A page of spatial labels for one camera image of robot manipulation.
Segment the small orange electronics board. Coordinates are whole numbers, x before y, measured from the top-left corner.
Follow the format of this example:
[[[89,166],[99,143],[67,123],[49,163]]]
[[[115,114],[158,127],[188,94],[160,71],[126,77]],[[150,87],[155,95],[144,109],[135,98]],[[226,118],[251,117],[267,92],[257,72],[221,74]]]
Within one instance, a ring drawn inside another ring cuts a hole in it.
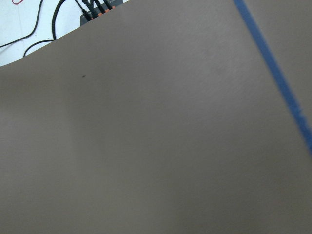
[[[124,4],[123,0],[82,0],[84,6],[79,5],[82,15],[80,16],[80,25],[104,15],[110,10]]]

